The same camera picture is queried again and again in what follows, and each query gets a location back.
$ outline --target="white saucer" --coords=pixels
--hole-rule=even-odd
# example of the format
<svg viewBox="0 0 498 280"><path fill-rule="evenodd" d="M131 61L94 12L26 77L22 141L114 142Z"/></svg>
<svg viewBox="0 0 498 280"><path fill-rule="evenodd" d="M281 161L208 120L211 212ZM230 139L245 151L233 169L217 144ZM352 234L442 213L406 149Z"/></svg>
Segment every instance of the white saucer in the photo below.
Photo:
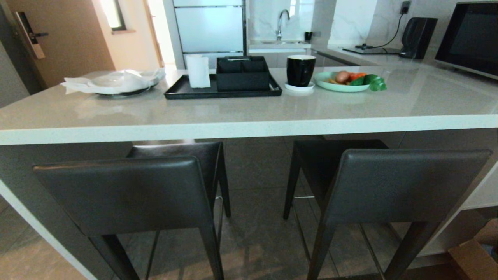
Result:
<svg viewBox="0 0 498 280"><path fill-rule="evenodd" d="M291 91L310 91L315 87L315 84L313 82L310 82L307 87L295 87L285 83L285 88Z"/></svg>

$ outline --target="green plate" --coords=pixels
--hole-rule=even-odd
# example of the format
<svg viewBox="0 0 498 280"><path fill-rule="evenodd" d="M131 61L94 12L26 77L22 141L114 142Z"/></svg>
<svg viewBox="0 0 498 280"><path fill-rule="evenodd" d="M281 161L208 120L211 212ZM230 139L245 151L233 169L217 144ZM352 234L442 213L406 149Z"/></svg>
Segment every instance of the green plate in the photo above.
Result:
<svg viewBox="0 0 498 280"><path fill-rule="evenodd" d="M346 86L346 85L336 85L325 82L329 78L335 79L337 72L322 72L315 75L315 82L320 87L332 90L332 91L340 91L340 92L358 92L364 91L369 88L370 85L362 85L362 86Z"/></svg>

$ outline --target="white countertop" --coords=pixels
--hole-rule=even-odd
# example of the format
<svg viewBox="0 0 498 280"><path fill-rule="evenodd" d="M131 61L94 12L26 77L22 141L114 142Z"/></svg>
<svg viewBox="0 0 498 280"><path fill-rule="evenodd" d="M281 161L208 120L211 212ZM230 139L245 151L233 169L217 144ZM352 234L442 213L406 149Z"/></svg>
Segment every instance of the white countertop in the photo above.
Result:
<svg viewBox="0 0 498 280"><path fill-rule="evenodd" d="M329 56L336 57L342 60L346 60L362 66L410 66L410 67L426 67L426 66L436 66L437 68L449 69L447 66L438 64L434 61L434 56L436 50L428 49L423 60L421 59L408 59L400 57L397 54L391 55L378 55L378 54L359 54L350 51L343 50L343 48L354 48L354 46L339 46L339 45L328 45L321 46L313 44L312 49L325 53Z"/></svg>
<svg viewBox="0 0 498 280"><path fill-rule="evenodd" d="M341 69L379 74L388 90L338 93L316 86L310 96L296 97L284 90L280 97L166 100L163 93L184 71L168 73L154 89L122 99L65 95L65 88L56 86L0 109L0 144L498 127L494 80L436 68ZM270 71L283 86L285 69Z"/></svg>

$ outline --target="stool backrest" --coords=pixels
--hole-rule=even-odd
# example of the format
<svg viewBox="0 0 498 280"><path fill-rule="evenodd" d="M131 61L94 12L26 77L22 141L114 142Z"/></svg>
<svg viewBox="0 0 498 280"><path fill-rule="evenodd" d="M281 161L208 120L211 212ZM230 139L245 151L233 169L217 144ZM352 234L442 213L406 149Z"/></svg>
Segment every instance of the stool backrest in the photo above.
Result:
<svg viewBox="0 0 498 280"><path fill-rule="evenodd" d="M349 149L327 193L324 220L443 221L490 155L489 150Z"/></svg>
<svg viewBox="0 0 498 280"><path fill-rule="evenodd" d="M33 170L89 237L213 223L193 156L66 162Z"/></svg>

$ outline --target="sink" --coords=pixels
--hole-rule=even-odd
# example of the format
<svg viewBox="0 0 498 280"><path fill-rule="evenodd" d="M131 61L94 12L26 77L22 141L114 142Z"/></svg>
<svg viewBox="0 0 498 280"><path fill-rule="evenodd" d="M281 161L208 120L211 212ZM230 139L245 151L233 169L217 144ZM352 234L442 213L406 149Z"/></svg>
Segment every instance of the sink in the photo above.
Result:
<svg viewBox="0 0 498 280"><path fill-rule="evenodd" d="M262 44L273 44L273 45L283 45L283 44L307 44L304 41L261 41Z"/></svg>

